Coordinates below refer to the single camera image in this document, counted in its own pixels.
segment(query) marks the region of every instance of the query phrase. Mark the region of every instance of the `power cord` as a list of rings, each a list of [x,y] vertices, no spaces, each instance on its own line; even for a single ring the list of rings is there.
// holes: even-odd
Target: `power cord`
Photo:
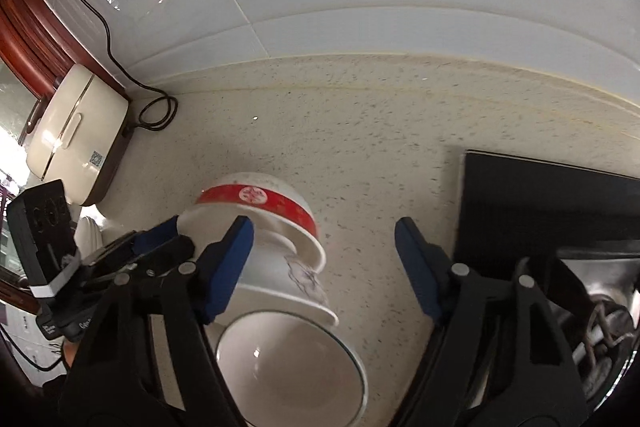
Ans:
[[[124,75],[131,82],[136,84],[136,86],[160,94],[160,96],[153,99],[151,102],[146,104],[145,107],[142,108],[138,115],[138,123],[133,125],[133,127],[142,127],[142,129],[146,129],[149,131],[162,131],[162,129],[166,128],[170,123],[172,123],[173,119],[175,118],[175,113],[178,111],[178,99],[174,96],[169,95],[165,90],[159,89],[158,87],[147,86],[146,84],[143,84],[142,82],[139,82],[135,78],[133,78],[111,53],[111,31],[106,19],[100,12],[98,12],[97,9],[91,6],[88,0],[80,0],[80,2],[84,4],[96,17],[98,17],[98,19],[100,19],[100,22],[102,23],[102,26],[104,26],[104,31],[107,34],[107,54],[109,55],[109,58],[113,61],[113,63],[118,67],[118,69],[122,71],[122,73],[124,73]],[[164,115],[164,117],[162,117],[158,121],[151,122],[143,119],[146,111],[148,111],[152,106],[156,105],[156,103],[162,102],[164,100],[166,100],[167,105],[166,114]]]
[[[62,362],[62,356],[60,356],[59,359],[57,359],[54,363],[52,363],[51,365],[47,365],[47,367],[42,367],[41,365],[38,365],[37,363],[33,362],[33,360],[31,360],[29,357],[27,357],[27,355],[25,355],[22,350],[18,347],[18,345],[14,342],[14,340],[9,336],[9,334],[6,332],[6,330],[4,329],[4,326],[2,324],[0,324],[0,330],[2,331],[2,341],[4,341],[4,345],[6,346],[6,341],[5,338],[11,343],[12,346],[14,346],[14,349],[20,353],[20,355],[27,361],[29,362],[31,365],[33,365],[33,367],[35,367],[37,370],[39,371],[44,371],[45,373],[47,371],[51,371],[53,368],[55,368],[60,362]]]

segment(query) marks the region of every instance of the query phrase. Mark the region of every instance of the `qr code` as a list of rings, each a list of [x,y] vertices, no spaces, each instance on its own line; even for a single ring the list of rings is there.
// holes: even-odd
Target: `qr code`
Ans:
[[[95,165],[99,169],[100,167],[102,167],[102,164],[104,163],[104,156],[102,156],[97,151],[94,151],[94,153],[91,155],[91,159],[89,160],[89,163]]]

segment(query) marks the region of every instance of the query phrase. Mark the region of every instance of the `countertop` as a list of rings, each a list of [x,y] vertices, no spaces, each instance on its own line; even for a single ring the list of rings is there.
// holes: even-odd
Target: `countertop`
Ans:
[[[266,172],[293,185],[318,221],[336,332],[367,370],[366,427],[388,425],[431,331],[395,252],[394,224],[411,216],[428,241],[451,251],[465,149],[640,174],[635,105],[495,64],[283,58],[164,86],[178,94],[177,117],[162,132],[134,134],[98,204],[106,235],[180,213],[229,172]]]

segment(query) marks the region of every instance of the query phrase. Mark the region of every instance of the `metal screw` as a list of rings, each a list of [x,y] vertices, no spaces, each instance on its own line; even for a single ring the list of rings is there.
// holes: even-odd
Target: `metal screw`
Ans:
[[[466,277],[467,275],[469,275],[469,267],[466,264],[463,263],[455,263],[452,267],[451,267],[451,271],[455,274],[458,275],[460,277]]]
[[[525,288],[533,288],[536,285],[536,282],[533,280],[533,277],[529,275],[521,275],[518,277],[518,282],[522,284]]]
[[[186,263],[182,263],[180,264],[180,266],[178,266],[178,272],[180,272],[182,275],[189,275],[190,273],[193,273],[195,271],[196,265],[191,261],[187,261]]]
[[[118,273],[116,277],[113,278],[113,282],[116,283],[117,286],[124,286],[129,283],[129,279],[128,273]]]

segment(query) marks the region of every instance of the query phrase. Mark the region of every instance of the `ceramic bowl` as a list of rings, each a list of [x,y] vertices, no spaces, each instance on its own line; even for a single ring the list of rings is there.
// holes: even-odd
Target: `ceramic bowl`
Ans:
[[[338,325],[318,275],[302,263],[292,242],[256,229],[254,247],[226,311],[216,322],[228,325],[240,315],[264,310],[302,315],[328,328]]]
[[[248,216],[256,228],[273,230],[290,239],[302,261],[316,272],[326,264],[324,248],[318,241],[318,229],[305,199],[290,185],[268,174],[237,172],[217,180],[203,190],[195,208],[226,204],[235,216]]]
[[[357,356],[303,317],[244,315],[220,337],[216,359],[254,427],[350,427],[366,407],[367,379]]]
[[[74,241],[83,259],[102,248],[102,232],[91,217],[81,217],[74,233]]]

